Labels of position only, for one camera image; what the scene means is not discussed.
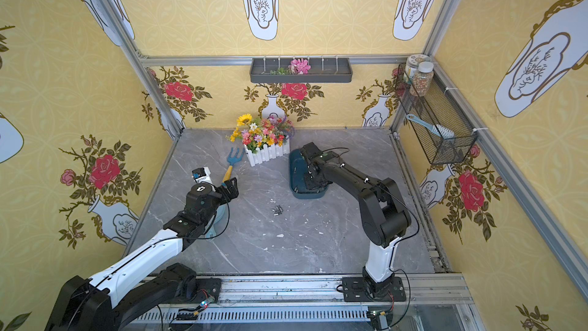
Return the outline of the teal plastic storage box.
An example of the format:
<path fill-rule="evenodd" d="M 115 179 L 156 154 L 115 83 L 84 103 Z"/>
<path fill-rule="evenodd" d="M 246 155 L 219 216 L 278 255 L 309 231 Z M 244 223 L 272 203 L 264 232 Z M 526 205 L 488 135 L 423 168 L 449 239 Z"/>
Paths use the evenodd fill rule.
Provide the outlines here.
<path fill-rule="evenodd" d="M 329 184 L 324 178 L 316 177 L 318 169 L 306 162 L 301 149 L 289 155 L 289 185 L 297 199 L 320 199 L 326 194 Z"/>

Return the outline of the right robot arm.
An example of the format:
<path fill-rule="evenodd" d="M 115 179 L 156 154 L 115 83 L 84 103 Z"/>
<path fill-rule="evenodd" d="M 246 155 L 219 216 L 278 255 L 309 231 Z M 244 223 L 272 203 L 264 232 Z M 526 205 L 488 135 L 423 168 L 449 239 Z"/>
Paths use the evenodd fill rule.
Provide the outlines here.
<path fill-rule="evenodd" d="M 338 153 L 320 150 L 314 143 L 300 149 L 306 164 L 308 188 L 335 184 L 359 205 L 361 225 L 370 240 L 368 260 L 363 270 L 365 283 L 375 293 L 394 278 L 393 263 L 397 247 L 412 225 L 411 212 L 401 198 L 393 179 L 378 179 L 347 164 Z"/>

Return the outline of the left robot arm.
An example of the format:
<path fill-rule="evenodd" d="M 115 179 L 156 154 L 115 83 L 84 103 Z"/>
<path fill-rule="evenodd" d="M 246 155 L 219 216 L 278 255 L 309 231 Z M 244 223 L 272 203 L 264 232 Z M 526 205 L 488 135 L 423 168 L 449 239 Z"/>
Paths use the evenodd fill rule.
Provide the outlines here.
<path fill-rule="evenodd" d="M 216 298 L 220 280 L 199 282 L 197 274 L 175 263 L 154 279 L 145 278 L 196 242 L 217 209 L 239 195 L 237 179 L 219 186 L 199 182 L 188 192 L 185 208 L 154 237 L 107 269 L 84 279 L 72 277 L 58 294 L 48 330 L 119 330 L 147 311 L 176 298 Z"/>

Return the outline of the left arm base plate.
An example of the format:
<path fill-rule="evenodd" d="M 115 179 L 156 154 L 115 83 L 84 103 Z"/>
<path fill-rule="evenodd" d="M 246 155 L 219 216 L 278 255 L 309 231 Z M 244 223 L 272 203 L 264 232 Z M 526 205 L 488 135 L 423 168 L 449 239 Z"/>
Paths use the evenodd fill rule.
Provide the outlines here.
<path fill-rule="evenodd" d="M 202 306 L 217 303 L 221 291 L 222 280 L 220 278 L 205 277 L 188 280 L 183 288 L 183 296 L 188 303 Z"/>

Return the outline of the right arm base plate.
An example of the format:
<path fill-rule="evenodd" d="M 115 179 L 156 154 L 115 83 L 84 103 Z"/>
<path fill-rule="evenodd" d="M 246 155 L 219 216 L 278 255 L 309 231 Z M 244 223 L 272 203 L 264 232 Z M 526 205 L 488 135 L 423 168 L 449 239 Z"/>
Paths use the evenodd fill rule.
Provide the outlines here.
<path fill-rule="evenodd" d="M 343 294 L 344 301 L 348 303 L 407 300 L 405 287 L 398 276 L 392 276 L 381 283 L 364 277 L 344 277 L 335 289 Z"/>

